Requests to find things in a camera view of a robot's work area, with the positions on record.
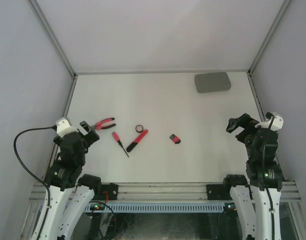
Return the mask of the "short red black screwdriver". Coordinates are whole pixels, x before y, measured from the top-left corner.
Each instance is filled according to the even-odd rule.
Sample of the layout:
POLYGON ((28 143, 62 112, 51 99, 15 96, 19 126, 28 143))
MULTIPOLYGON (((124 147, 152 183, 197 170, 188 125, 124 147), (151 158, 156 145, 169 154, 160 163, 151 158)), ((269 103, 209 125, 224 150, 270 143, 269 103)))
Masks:
POLYGON ((112 136, 113 136, 114 140, 118 143, 118 145, 123 149, 123 151, 126 154, 126 156, 129 158, 129 155, 128 155, 127 151, 125 150, 119 135, 116 132, 113 132, 112 136))

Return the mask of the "grey plastic tool case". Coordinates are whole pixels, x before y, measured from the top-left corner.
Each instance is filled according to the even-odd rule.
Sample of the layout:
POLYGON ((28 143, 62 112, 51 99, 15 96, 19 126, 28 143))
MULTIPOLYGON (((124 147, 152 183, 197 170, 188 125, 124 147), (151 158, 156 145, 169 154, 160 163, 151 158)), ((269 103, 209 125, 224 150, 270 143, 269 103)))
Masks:
POLYGON ((226 72, 200 73, 194 76, 198 93, 224 92, 231 89, 232 84, 226 72))

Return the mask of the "red hex key set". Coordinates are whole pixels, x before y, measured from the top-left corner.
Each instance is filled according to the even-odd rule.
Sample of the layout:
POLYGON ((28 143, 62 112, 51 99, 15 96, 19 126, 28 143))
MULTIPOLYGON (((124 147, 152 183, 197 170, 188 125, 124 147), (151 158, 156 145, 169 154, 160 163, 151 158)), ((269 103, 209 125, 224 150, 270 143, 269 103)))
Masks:
POLYGON ((177 135, 175 135, 175 134, 171 134, 169 138, 176 145, 181 143, 181 139, 177 135))

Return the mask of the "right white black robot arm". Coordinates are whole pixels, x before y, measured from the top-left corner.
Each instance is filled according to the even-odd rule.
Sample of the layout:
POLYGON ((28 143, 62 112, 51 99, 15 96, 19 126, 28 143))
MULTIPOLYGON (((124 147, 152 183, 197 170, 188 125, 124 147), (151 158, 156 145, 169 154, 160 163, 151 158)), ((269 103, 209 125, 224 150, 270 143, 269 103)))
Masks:
POLYGON ((276 162, 278 131, 284 120, 267 112, 264 121, 249 114, 230 118, 226 132, 243 130, 235 138, 247 152, 246 175, 228 174, 223 180, 223 195, 233 200, 244 240, 280 240, 280 200, 283 174, 276 162))

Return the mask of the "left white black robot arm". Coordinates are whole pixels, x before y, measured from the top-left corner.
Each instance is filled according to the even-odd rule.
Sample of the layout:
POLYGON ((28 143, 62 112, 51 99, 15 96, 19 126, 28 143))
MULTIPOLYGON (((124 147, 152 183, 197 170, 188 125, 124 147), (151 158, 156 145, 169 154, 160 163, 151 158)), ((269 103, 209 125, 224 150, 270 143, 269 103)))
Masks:
POLYGON ((33 240, 69 240, 85 207, 102 196, 101 179, 81 176, 89 147, 100 137, 86 121, 80 126, 83 134, 66 117, 56 122, 54 143, 59 153, 45 177, 47 186, 44 203, 33 240))

